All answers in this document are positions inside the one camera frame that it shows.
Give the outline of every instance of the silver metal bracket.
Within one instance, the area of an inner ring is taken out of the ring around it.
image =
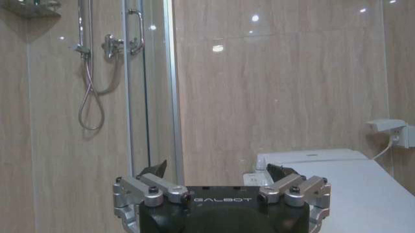
[[[189,192],[187,187],[165,181],[151,173],[144,174],[140,180],[148,185],[157,187],[167,195],[169,202],[183,204],[189,201]]]
[[[325,178],[313,176],[297,186],[285,190],[285,204],[301,207],[307,202],[312,209],[309,211],[309,233],[317,233],[321,221],[329,215],[331,184]]]
[[[115,215],[123,220],[123,227],[128,233],[139,233],[139,204],[148,207],[163,204],[163,191],[149,187],[132,177],[117,178],[113,184]]]
[[[259,188],[259,198],[267,203],[273,204],[279,202],[279,197],[284,194],[291,186],[297,186],[304,181],[297,174],[291,174],[269,186]]]

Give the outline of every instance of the bolt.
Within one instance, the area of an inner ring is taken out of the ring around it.
[[[157,193],[159,193],[159,188],[155,187],[155,186],[151,186],[151,187],[148,188],[148,193],[149,193],[149,194],[157,194]]]
[[[292,187],[289,188],[289,192],[291,192],[291,193],[299,193],[299,192],[300,192],[300,188],[299,188],[297,186],[292,186]]]

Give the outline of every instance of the white cable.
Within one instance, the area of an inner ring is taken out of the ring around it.
[[[390,150],[390,148],[394,145],[394,136],[390,136],[390,143],[388,146],[384,148],[384,150],[372,158],[372,160],[378,159],[382,155],[384,155],[384,153]]]

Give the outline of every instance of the glass panel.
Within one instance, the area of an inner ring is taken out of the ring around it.
[[[176,179],[172,93],[167,57],[164,0],[143,0],[145,29],[145,79],[151,164],[167,159],[165,178]]]
[[[132,161],[135,173],[167,160],[165,178],[176,181],[175,135],[171,69],[168,59],[168,31],[164,23],[164,0],[125,1],[144,18],[145,47],[137,55],[128,55],[129,116]],[[139,38],[137,17],[127,16],[127,38]]]
[[[125,0],[125,12],[139,9],[136,0]],[[131,129],[131,153],[133,174],[139,173],[148,165],[148,138],[147,138],[147,103],[145,103],[145,78],[144,78],[144,55],[140,52],[132,55],[128,50],[129,42],[139,39],[139,17],[125,14],[125,48],[127,77],[128,77],[128,109]]]

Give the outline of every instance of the power cord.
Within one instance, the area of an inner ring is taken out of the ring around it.
[[[384,150],[372,158],[372,160],[376,160],[379,157],[384,155],[384,153],[391,149],[394,145],[399,142],[399,136],[398,135],[391,135],[390,136],[390,143],[388,146],[384,148]]]

